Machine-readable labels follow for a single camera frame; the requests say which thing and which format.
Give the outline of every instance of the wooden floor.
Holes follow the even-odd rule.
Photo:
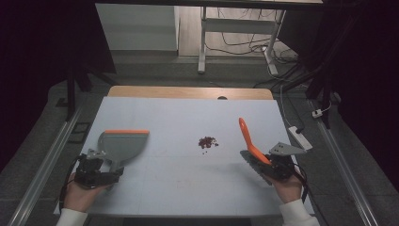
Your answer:
[[[200,7],[179,7],[180,13],[180,33],[179,33],[179,56],[197,57],[200,50]],[[207,18],[227,18],[241,20],[275,20],[276,11],[272,9],[251,9],[251,8],[207,8]],[[269,35],[259,34],[232,34],[221,32],[207,32],[205,43],[209,48],[228,51],[234,54],[228,54],[221,51],[206,49],[208,57],[263,57],[259,49],[257,53],[249,53],[251,47],[268,43]],[[277,55],[289,48],[280,41],[275,43],[274,49]],[[284,57],[294,57],[292,50],[284,51]]]

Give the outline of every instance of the gray floor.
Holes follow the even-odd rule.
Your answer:
[[[187,86],[252,88],[255,84],[270,79],[264,61],[254,59],[213,58],[207,61],[207,72],[197,74],[194,58],[175,56],[115,56],[118,75],[110,75],[123,85],[137,86]],[[281,72],[290,65],[278,65]],[[92,123],[102,98],[110,86],[102,80],[90,77],[94,88],[90,93],[77,93],[78,102],[86,96],[87,101],[78,123]],[[259,89],[270,88],[274,83],[260,85]],[[311,117],[311,108],[304,96],[305,87],[299,87],[283,95],[286,119],[293,125],[300,125],[295,111],[305,124],[303,134],[313,145],[313,150],[299,156],[300,165],[306,170],[316,216],[322,225],[363,225],[358,208],[348,192],[336,163],[331,157],[317,121]],[[0,175],[0,225],[7,225],[19,201],[23,197],[42,159],[50,149],[58,130],[66,117],[66,108],[57,107],[60,98],[66,97],[66,84],[51,88],[48,104],[20,150]],[[279,101],[279,94],[274,94]],[[337,102],[330,109],[331,131],[336,136],[345,158],[366,195],[380,225],[397,225],[399,220],[399,195],[387,180],[374,159],[369,155],[357,137],[341,120]],[[26,225],[55,225],[58,216],[53,214],[59,189],[72,159],[77,156],[83,143],[82,134],[73,134],[64,147],[50,178],[40,194]],[[163,219],[163,218],[108,218],[93,216],[89,225],[281,225],[280,216],[252,219]]]

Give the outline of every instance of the white wall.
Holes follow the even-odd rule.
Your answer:
[[[110,50],[178,49],[177,7],[96,4]]]

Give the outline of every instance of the human hand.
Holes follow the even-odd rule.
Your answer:
[[[302,183],[294,175],[283,181],[275,180],[266,175],[265,177],[274,185],[282,202],[293,202],[301,198]]]
[[[98,186],[96,188],[87,189],[77,184],[74,179],[75,173],[71,174],[71,181],[67,186],[67,195],[64,201],[64,208],[86,212],[93,204],[97,195],[109,186]]]

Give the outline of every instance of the forearm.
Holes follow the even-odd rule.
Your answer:
[[[64,208],[61,210],[61,217],[56,226],[81,226],[85,223],[87,217],[87,213]]]
[[[288,202],[279,207],[282,217],[284,218],[284,226],[318,226],[317,218],[308,214],[302,200]]]

